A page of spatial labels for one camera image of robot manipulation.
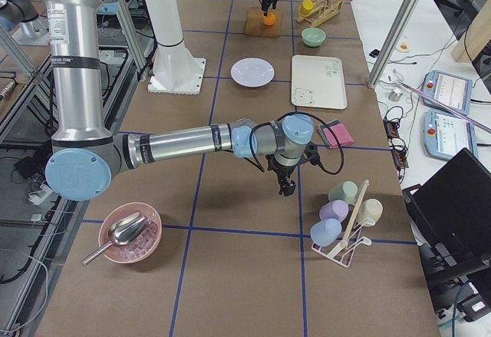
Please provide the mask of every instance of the green bowl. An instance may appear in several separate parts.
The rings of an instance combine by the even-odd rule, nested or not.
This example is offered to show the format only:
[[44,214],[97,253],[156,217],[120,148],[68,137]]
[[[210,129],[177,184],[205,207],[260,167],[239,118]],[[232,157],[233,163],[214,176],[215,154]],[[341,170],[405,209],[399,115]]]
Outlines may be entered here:
[[302,31],[302,40],[308,47],[318,47],[326,39],[326,34],[320,28],[306,28]]

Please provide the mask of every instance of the white table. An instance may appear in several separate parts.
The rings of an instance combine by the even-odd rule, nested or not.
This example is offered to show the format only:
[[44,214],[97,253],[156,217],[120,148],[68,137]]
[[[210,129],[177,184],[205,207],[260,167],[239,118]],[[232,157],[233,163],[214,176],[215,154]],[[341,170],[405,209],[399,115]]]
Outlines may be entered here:
[[[354,0],[352,2],[353,12],[357,22],[358,31],[368,66],[371,68],[374,58],[368,54],[373,49],[381,49],[387,33],[392,26],[393,20],[399,10],[403,0]],[[394,51],[390,59],[397,61],[408,55],[428,55],[444,48],[445,45],[454,41],[452,30],[440,13],[433,0],[420,0],[414,13],[412,14],[407,27],[400,39],[401,42],[409,45],[409,53]],[[476,80],[479,75],[471,64],[456,63],[451,51],[456,45],[452,43],[448,49],[437,52],[432,56],[408,58],[404,62],[417,62],[417,64],[389,64],[385,70],[382,80],[388,81],[388,76],[393,76],[393,70],[404,76],[404,82],[415,88],[420,85],[424,76],[431,70],[445,71],[450,74]],[[375,88],[377,98],[388,107],[395,105],[401,106],[405,111],[410,110],[410,95],[406,91],[398,102],[389,101],[388,95],[391,87],[382,87],[380,84]],[[481,80],[476,82],[472,92],[473,99],[490,101],[489,92]],[[384,116],[387,108],[381,104],[381,115]],[[423,117],[430,110],[420,101],[416,114],[414,109],[407,114],[400,123],[399,134],[409,144],[408,164],[405,178],[401,186],[403,188],[414,184],[425,183],[432,177],[446,162],[430,157],[425,150],[423,142]],[[481,124],[491,126],[491,106],[472,104],[469,116]],[[399,111],[393,111],[389,118],[399,117]],[[476,128],[476,139],[480,143],[491,144],[491,135]],[[479,161],[491,170],[491,148],[478,148]],[[451,335],[451,328],[440,328],[443,337]],[[456,335],[462,336],[485,336],[491,335],[491,314],[473,323],[456,322]]]

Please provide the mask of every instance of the blue joint cap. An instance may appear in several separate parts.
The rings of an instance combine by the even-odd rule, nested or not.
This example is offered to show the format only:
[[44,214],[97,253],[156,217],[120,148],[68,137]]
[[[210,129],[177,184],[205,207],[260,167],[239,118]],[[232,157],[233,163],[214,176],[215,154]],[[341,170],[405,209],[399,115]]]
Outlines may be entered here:
[[[251,148],[249,146],[249,136],[252,129],[249,126],[241,126],[232,130],[232,149],[233,153],[238,158],[252,157]],[[252,135],[252,149],[254,152],[258,150],[258,141]]]
[[104,3],[97,10],[98,15],[115,15],[120,10],[119,2]]
[[0,16],[0,26],[2,26],[5,31],[11,31],[14,29],[15,24],[7,18]]
[[314,133],[314,123],[310,117],[303,114],[293,114],[285,117],[282,126],[286,137],[301,145],[308,144]]
[[45,175],[55,193],[75,201],[94,199],[111,181],[106,161],[89,150],[78,148],[54,153],[46,164]]

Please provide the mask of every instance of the metal scoop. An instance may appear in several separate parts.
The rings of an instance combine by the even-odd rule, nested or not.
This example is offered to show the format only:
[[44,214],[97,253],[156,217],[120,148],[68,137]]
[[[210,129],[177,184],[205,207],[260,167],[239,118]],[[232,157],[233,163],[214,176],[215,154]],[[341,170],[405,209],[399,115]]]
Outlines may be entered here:
[[139,235],[141,235],[148,225],[149,220],[147,220],[147,218],[140,212],[131,214],[130,216],[117,221],[107,231],[109,241],[107,241],[99,249],[95,250],[87,258],[83,259],[82,265],[88,265],[90,262],[92,262],[92,260],[97,258],[111,246],[123,246],[132,243]]

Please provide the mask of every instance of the pink bowl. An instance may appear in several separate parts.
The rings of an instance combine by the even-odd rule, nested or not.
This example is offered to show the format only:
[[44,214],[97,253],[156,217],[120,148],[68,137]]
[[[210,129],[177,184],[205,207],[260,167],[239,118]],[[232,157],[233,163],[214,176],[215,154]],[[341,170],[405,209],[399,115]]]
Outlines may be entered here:
[[128,203],[112,211],[99,229],[99,246],[104,245],[109,238],[107,231],[118,220],[122,220],[136,212],[142,213],[151,223],[143,233],[132,243],[125,246],[112,246],[104,252],[104,256],[110,261],[121,264],[130,264],[139,262],[147,258],[157,248],[160,237],[162,236],[162,220],[158,212],[150,205],[145,203]]

